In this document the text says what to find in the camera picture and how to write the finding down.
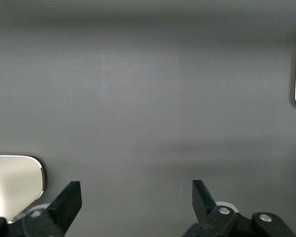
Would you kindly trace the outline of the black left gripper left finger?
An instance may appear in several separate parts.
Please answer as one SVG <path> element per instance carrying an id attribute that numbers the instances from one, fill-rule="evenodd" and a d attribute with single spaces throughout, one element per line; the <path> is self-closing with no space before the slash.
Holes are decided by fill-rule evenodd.
<path id="1" fill-rule="evenodd" d="M 10 224 L 0 217 L 0 237 L 63 237 L 82 207 L 79 181 L 71 181 L 46 208 Z"/>

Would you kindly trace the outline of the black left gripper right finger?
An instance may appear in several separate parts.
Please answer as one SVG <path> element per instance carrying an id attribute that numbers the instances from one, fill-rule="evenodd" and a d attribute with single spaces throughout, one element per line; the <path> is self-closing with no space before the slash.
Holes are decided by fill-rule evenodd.
<path id="1" fill-rule="evenodd" d="M 185 237 L 295 237 L 277 215 L 256 212 L 246 218 L 231 204 L 217 204 L 201 180 L 192 182 L 192 206 L 197 223 Z"/>

